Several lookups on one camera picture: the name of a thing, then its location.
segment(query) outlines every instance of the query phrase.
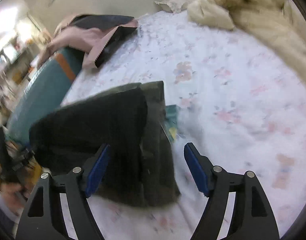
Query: screw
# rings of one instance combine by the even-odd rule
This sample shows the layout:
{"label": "screw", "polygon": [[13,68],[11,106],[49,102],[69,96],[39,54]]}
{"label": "screw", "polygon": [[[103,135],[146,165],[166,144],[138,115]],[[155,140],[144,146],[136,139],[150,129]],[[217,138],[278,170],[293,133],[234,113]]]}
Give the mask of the screw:
{"label": "screw", "polygon": [[74,173],[80,173],[82,171],[82,168],[81,167],[75,167],[74,169],[73,169],[73,172]]}
{"label": "screw", "polygon": [[42,176],[40,176],[42,179],[46,179],[46,178],[48,178],[48,173],[47,172],[44,172],[43,174],[42,174]]}
{"label": "screw", "polygon": [[213,167],[213,170],[214,170],[215,172],[221,172],[221,171],[222,171],[222,168],[221,168],[220,166],[214,166],[214,167]]}
{"label": "screw", "polygon": [[246,175],[249,177],[249,178],[253,178],[255,175],[254,175],[254,173],[252,172],[252,171],[248,171],[247,173],[246,173]]}

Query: person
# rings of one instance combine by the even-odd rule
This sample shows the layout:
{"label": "person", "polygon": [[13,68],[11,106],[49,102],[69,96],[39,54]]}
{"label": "person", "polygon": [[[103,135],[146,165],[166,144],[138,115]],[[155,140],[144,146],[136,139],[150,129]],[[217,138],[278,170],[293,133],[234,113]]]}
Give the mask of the person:
{"label": "person", "polygon": [[16,195],[23,189],[24,196],[28,197],[32,189],[29,185],[23,187],[18,183],[2,183],[0,187],[0,224],[9,235],[13,235],[14,225],[19,220],[21,209],[24,208]]}

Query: blue gripper pad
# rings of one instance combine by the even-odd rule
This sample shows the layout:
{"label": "blue gripper pad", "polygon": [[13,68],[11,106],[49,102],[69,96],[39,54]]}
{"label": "blue gripper pad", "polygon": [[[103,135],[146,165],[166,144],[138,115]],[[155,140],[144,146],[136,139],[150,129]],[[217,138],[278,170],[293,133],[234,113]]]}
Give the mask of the blue gripper pad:
{"label": "blue gripper pad", "polygon": [[187,143],[184,146],[184,158],[186,164],[188,165],[190,172],[193,176],[195,184],[199,192],[204,193],[205,196],[209,195],[209,189],[207,187],[207,175],[203,171],[201,164],[199,163],[198,159],[196,158],[194,152],[192,151],[190,144]]}
{"label": "blue gripper pad", "polygon": [[106,145],[100,157],[95,162],[93,168],[87,176],[87,183],[85,189],[86,198],[89,198],[98,189],[99,183],[106,172],[108,162],[110,160],[110,146]]}

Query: orange stripe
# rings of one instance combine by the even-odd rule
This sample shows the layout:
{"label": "orange stripe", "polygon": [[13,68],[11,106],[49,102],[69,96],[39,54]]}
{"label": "orange stripe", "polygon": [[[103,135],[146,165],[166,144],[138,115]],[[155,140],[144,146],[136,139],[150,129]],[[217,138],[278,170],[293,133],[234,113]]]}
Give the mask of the orange stripe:
{"label": "orange stripe", "polygon": [[75,78],[76,78],[76,75],[72,71],[72,69],[71,69],[69,63],[67,62],[66,58],[64,57],[64,55],[62,53],[58,53],[55,57],[55,60],[59,63],[60,67],[62,68],[62,70],[64,71],[64,73],[68,77],[68,79],[73,83]]}

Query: mattress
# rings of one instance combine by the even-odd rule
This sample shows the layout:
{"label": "mattress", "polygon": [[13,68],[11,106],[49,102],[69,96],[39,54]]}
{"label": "mattress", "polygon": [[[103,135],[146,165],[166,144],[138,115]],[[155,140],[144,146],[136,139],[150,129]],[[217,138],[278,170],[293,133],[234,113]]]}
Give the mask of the mattress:
{"label": "mattress", "polygon": [[[163,208],[137,209],[92,196],[88,203],[108,239],[190,239],[207,198],[197,190],[183,156],[192,141],[228,172],[256,173],[280,236],[306,203],[306,87],[269,48],[241,30],[188,21],[187,13],[140,19],[131,36],[100,69],[82,70],[62,105],[129,82],[163,80],[165,103],[181,107],[173,143],[181,196]],[[61,195],[69,236],[77,239]],[[229,201],[218,239],[226,236]]]}

